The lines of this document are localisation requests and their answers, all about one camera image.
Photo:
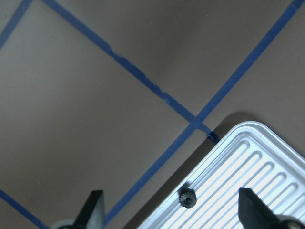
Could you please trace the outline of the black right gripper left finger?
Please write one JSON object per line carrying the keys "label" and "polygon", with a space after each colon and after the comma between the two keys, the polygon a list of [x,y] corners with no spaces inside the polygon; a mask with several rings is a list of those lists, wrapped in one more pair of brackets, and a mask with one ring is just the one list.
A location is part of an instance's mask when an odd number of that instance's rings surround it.
{"label": "black right gripper left finger", "polygon": [[73,223],[74,229],[103,229],[105,225],[105,207],[103,190],[90,193],[85,204]]}

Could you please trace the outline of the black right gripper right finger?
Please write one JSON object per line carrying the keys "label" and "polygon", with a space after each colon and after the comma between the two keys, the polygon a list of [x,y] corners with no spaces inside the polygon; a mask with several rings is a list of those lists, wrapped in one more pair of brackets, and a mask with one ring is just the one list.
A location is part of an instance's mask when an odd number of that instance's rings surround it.
{"label": "black right gripper right finger", "polygon": [[275,229],[280,222],[251,188],[239,188],[238,218],[244,229]]}

